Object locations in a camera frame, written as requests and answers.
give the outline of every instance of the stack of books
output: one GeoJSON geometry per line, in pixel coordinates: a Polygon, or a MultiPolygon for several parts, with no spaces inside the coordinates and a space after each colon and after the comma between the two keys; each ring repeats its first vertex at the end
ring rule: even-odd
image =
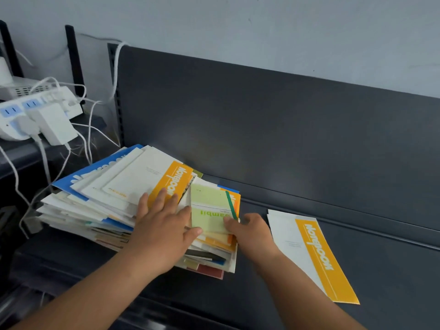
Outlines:
{"type": "Polygon", "coordinates": [[[178,194],[178,210],[192,207],[188,227],[203,228],[176,266],[223,279],[224,272],[235,272],[237,258],[237,240],[225,230],[223,217],[239,220],[240,194],[201,175],[154,147],[122,148],[53,183],[61,191],[42,200],[39,218],[119,251],[130,239],[142,194],[149,194],[150,207],[166,188],[167,199],[178,194]]]}

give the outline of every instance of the white device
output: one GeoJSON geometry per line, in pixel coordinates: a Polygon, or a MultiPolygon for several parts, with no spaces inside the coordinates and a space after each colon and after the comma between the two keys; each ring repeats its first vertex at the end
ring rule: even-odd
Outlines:
{"type": "Polygon", "coordinates": [[[27,115],[37,123],[52,146],[68,143],[78,136],[59,103],[49,103],[27,110],[27,115]]]}
{"type": "MultiPolygon", "coordinates": [[[[0,100],[9,101],[11,99],[27,96],[37,82],[37,80],[26,79],[23,77],[12,77],[12,80],[9,83],[3,83],[0,86],[0,100]]],[[[36,87],[34,92],[47,91],[52,88],[52,84],[46,82],[36,87]]]]}
{"type": "Polygon", "coordinates": [[[58,103],[68,119],[83,113],[76,96],[68,87],[54,88],[48,91],[31,94],[11,101],[0,103],[0,138],[12,141],[29,139],[29,135],[22,132],[17,116],[27,116],[32,109],[58,103]]]}

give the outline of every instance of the right hand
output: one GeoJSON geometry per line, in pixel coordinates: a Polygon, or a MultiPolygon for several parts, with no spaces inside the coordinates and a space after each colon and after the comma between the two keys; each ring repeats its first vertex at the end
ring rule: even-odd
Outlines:
{"type": "Polygon", "coordinates": [[[249,222],[246,225],[230,216],[224,217],[223,222],[226,229],[235,235],[247,258],[261,267],[265,262],[282,255],[272,238],[271,230],[259,214],[248,213],[244,218],[249,222]]]}

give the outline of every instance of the plug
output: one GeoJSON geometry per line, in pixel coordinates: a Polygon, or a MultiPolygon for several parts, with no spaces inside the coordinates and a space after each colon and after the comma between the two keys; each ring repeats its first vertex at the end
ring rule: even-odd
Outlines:
{"type": "Polygon", "coordinates": [[[40,127],[38,124],[28,116],[17,116],[15,121],[17,122],[21,131],[27,135],[32,136],[40,133],[40,127]]]}
{"type": "Polygon", "coordinates": [[[39,106],[26,113],[52,146],[64,145],[78,136],[59,103],[39,106]]]}

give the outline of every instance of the green ribbon bookmark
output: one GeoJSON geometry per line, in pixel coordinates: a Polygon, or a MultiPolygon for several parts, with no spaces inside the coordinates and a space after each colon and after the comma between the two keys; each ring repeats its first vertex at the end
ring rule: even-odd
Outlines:
{"type": "Polygon", "coordinates": [[[225,192],[226,192],[226,197],[228,198],[229,207],[231,208],[232,217],[235,220],[238,220],[237,214],[235,213],[235,210],[234,210],[234,205],[232,204],[231,196],[229,195],[228,191],[225,191],[225,192]]]}

